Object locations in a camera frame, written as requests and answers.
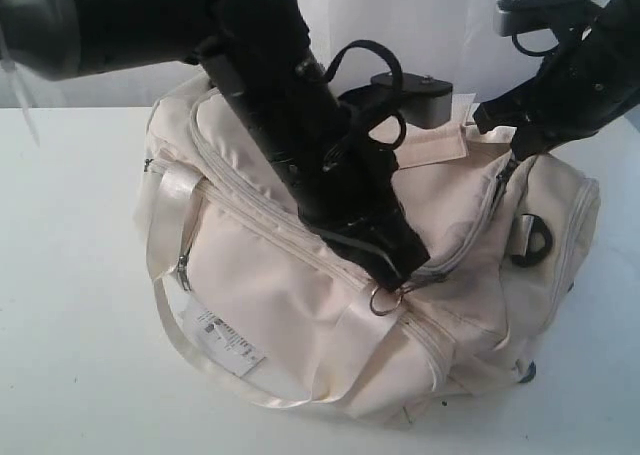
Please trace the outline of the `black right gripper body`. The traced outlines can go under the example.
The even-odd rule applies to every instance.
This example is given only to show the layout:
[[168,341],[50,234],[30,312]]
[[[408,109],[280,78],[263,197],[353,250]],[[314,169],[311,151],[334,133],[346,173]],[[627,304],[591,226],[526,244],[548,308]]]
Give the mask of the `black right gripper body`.
[[553,149],[593,136],[638,103],[639,21],[600,21],[526,84],[520,127],[541,127]]

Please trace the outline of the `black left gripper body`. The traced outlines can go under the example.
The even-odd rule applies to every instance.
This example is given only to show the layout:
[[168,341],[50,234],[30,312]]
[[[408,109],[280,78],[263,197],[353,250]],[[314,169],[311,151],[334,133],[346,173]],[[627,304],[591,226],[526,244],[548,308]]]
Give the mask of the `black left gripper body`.
[[398,113],[400,64],[383,45],[356,40],[391,71],[391,92],[370,104],[328,87],[345,56],[321,70],[306,45],[252,46],[208,39],[199,62],[295,200],[301,222],[330,245],[395,245],[400,203],[392,187],[395,143],[371,129]]

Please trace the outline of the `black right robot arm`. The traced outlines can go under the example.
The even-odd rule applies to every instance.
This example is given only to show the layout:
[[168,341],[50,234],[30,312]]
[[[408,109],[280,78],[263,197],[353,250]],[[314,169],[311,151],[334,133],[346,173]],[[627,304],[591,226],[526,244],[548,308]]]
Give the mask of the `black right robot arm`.
[[384,218],[386,248],[370,276],[394,290],[431,280],[468,259],[517,269],[553,260],[579,265],[597,217],[597,184],[552,156],[597,134],[639,102],[639,0],[501,0],[498,33],[541,29],[557,43],[537,74],[471,112],[471,124],[423,129],[433,83],[388,64],[370,89],[389,96],[400,131],[380,144],[400,207]]

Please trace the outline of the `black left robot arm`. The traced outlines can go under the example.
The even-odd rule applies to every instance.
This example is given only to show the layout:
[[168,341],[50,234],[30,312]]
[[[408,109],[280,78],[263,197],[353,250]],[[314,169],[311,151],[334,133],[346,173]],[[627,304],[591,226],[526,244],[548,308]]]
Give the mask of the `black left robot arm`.
[[298,0],[1,0],[1,50],[60,81],[178,61],[200,66],[301,221],[386,289],[410,274],[392,148],[330,91]]

